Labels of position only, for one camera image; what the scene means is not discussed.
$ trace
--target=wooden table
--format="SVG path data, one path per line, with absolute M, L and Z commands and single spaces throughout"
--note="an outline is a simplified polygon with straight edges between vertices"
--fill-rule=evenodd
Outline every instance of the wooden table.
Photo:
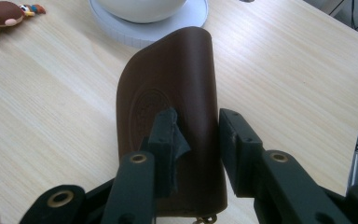
M 89 191 L 116 175 L 117 82 L 138 51 L 107 37 L 86 0 L 13 2 L 48 14 L 0 32 L 2 223 L 18 222 L 47 189 Z M 300 0 L 209 7 L 219 107 L 344 194 L 358 134 L 358 33 Z M 218 223 L 257 223 L 253 200 L 230 186 L 228 197 Z

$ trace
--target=brown leather case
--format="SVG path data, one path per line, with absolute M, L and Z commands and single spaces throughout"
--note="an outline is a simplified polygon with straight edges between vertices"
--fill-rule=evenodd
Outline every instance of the brown leather case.
M 201 28 L 175 31 L 140 50 L 117 88 L 121 158 L 139 150 L 158 112 L 173 107 L 191 150 L 177 161 L 178 191 L 158 199 L 158 216 L 210 217 L 227 207 L 218 144 L 212 39 Z

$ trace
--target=white bowl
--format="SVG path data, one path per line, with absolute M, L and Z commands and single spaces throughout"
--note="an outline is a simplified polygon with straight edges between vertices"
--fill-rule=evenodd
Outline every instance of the white bowl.
M 98 0 L 105 10 L 126 21 L 150 23 L 172 16 L 186 0 Z

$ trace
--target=metal ring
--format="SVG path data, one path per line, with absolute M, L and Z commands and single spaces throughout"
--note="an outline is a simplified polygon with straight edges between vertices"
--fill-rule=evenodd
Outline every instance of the metal ring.
M 48 198 L 48 206 L 53 208 L 64 206 L 71 202 L 74 196 L 71 190 L 60 190 Z
M 287 161 L 289 161 L 289 158 L 287 158 L 286 155 L 284 155 L 282 153 L 279 153 L 279 152 L 273 152 L 273 153 L 269 154 L 269 156 L 273 160 L 278 161 L 278 162 L 287 162 Z
M 144 154 L 136 154 L 131 156 L 130 161 L 133 163 L 142 163 L 147 160 L 147 157 Z

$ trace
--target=duck figurine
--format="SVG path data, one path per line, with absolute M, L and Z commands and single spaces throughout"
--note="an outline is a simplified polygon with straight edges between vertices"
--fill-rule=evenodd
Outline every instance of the duck figurine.
M 0 1 L 0 27 L 14 26 L 22 22 L 24 17 L 35 14 L 46 14 L 46 10 L 39 5 L 17 6 L 8 1 Z

